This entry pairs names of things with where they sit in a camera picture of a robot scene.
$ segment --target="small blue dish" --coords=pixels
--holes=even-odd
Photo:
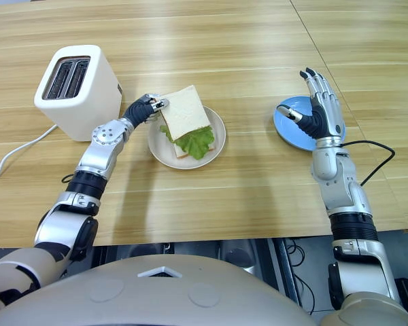
[[[297,110],[299,113],[311,115],[311,103],[308,96],[290,97],[282,101],[281,104],[285,104]],[[273,114],[273,123],[281,138],[289,144],[299,149],[304,149],[305,151],[313,151],[316,149],[316,140],[299,129],[297,124],[280,113],[276,108]],[[346,128],[343,125],[342,140],[344,140],[345,135]]]

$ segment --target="dark floor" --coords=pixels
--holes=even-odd
[[[379,239],[383,242],[392,271],[395,278],[408,278],[408,233],[401,231],[380,232]],[[323,316],[330,314],[333,310],[328,294],[328,264],[335,261],[331,251],[331,236],[315,236],[309,238],[295,239],[296,244],[301,246],[305,252],[305,260],[294,268],[294,273],[302,278],[312,289],[316,306],[313,311],[313,318],[319,323]],[[0,249],[0,258],[13,249]],[[130,246],[119,246],[116,259],[128,257]],[[290,255],[293,264],[296,264],[301,255],[299,251]],[[92,252],[84,260],[71,264],[68,268],[68,276],[77,274],[91,267]],[[306,287],[298,284],[301,301],[306,311],[311,310],[312,296]]]

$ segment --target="white bread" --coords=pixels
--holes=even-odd
[[[160,112],[174,141],[188,132],[210,126],[195,86],[188,86],[162,98],[169,100],[169,105]]]

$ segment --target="green lettuce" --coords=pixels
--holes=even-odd
[[[175,141],[172,140],[171,133],[167,126],[160,126],[160,131],[166,134],[166,137],[171,143],[180,146],[183,151],[196,160],[200,160],[204,157],[209,151],[209,145],[215,140],[210,126],[188,132]]]

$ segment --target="robot forearm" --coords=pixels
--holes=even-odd
[[[95,128],[73,179],[39,222],[35,248],[18,249],[0,259],[0,300],[4,304],[56,281],[71,261],[85,258],[98,228],[93,217],[118,154],[132,131],[168,104],[147,94],[122,118]]]
[[[320,186],[334,236],[337,262],[328,267],[333,306],[340,309],[344,298],[359,291],[379,293],[399,302],[369,201],[356,180],[349,152],[340,147],[339,138],[318,140],[311,173]]]

